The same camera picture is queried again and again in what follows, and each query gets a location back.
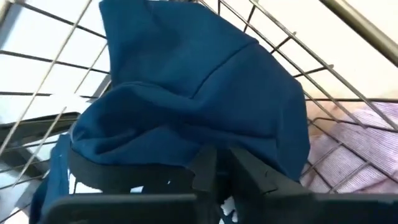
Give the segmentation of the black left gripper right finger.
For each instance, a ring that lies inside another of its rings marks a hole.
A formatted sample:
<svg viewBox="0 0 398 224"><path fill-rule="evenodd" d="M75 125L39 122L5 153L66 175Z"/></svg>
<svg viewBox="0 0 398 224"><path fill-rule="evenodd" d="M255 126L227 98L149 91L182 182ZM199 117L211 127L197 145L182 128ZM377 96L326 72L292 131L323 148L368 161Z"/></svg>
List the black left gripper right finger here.
<svg viewBox="0 0 398 224"><path fill-rule="evenodd" d="M396 194L314 193L245 149L233 148L231 157L239 223L397 223Z"/></svg>

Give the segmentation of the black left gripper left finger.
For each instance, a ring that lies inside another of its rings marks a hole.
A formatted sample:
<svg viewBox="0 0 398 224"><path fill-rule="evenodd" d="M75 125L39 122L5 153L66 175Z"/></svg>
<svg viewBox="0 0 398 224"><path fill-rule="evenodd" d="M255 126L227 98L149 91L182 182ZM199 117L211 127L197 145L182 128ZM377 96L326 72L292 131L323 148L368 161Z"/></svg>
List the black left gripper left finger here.
<svg viewBox="0 0 398 224"><path fill-rule="evenodd" d="M203 147L188 167L107 166L68 152L71 173L100 192L66 196L52 204L43 223L217 223L217 152Z"/></svg>

